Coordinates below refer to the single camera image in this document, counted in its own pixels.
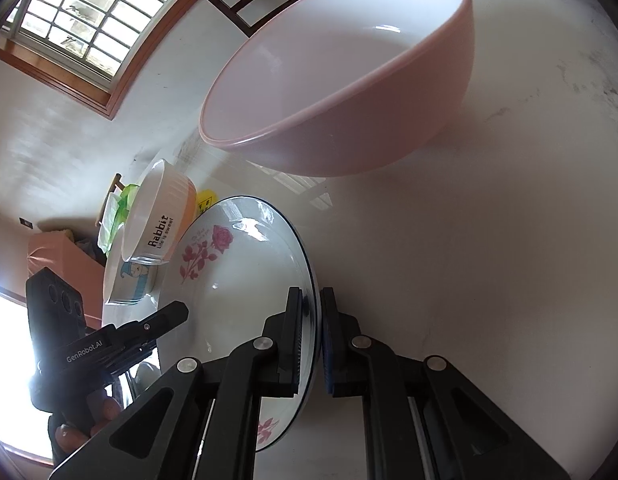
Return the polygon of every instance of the pink cloth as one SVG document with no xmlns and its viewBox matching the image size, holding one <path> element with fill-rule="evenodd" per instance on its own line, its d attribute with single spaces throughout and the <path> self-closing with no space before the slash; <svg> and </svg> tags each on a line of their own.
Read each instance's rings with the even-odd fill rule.
<svg viewBox="0 0 618 480">
<path fill-rule="evenodd" d="M 105 268 L 82 252 L 62 232 L 38 233 L 29 238 L 27 267 L 32 276 L 49 267 L 82 295 L 87 326 L 102 326 L 102 283 Z"/>
</svg>

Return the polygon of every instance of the yellow object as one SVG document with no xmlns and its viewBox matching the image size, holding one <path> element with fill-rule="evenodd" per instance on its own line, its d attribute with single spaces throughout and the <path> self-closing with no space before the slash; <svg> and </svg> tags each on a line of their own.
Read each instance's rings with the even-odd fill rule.
<svg viewBox="0 0 618 480">
<path fill-rule="evenodd" d="M 198 204 L 198 216 L 202 215 L 207 209 L 218 202 L 218 195 L 210 189 L 205 189 L 196 195 Z"/>
</svg>

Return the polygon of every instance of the table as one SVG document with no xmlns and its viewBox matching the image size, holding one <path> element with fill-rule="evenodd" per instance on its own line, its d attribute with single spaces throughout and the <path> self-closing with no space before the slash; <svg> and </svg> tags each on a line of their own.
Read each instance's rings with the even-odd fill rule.
<svg viewBox="0 0 618 480">
<path fill-rule="evenodd" d="M 587 479 L 618 437 L 618 33 L 595 0 L 474 5 L 463 108 L 403 160 L 298 177 L 197 132 L 157 158 L 199 190 L 271 202 L 364 332 L 405 356 L 444 355 Z M 258 454 L 257 479 L 365 478 L 359 400 L 328 399 L 320 375 Z"/>
</svg>

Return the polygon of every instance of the white table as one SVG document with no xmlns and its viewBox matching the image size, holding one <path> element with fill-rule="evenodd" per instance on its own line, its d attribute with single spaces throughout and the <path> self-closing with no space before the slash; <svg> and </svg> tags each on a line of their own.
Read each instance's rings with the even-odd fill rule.
<svg viewBox="0 0 618 480">
<path fill-rule="evenodd" d="M 197 132 L 158 156 L 199 190 L 270 201 L 364 332 L 445 355 L 587 479 L 618 437 L 618 33 L 595 0 L 474 2 L 462 112 L 391 166 L 299 178 Z M 152 308 L 107 307 L 103 321 Z M 317 375 L 257 479 L 365 478 L 359 400 L 328 399 Z"/>
</svg>

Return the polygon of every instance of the human hand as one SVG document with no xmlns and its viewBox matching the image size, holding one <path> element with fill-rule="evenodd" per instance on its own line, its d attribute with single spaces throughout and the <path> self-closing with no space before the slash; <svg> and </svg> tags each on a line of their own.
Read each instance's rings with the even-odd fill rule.
<svg viewBox="0 0 618 480">
<path fill-rule="evenodd" d="M 94 436 L 110 421 L 116 418 L 121 411 L 122 408 L 120 408 L 118 401 L 112 397 L 107 397 L 102 402 L 103 418 L 93 428 L 91 428 L 89 436 L 85 435 L 82 431 L 77 430 L 73 426 L 63 424 L 55 430 L 55 440 L 57 441 L 58 446 L 60 446 L 65 453 L 71 454 L 80 446 L 85 444 L 90 437 Z"/>
</svg>

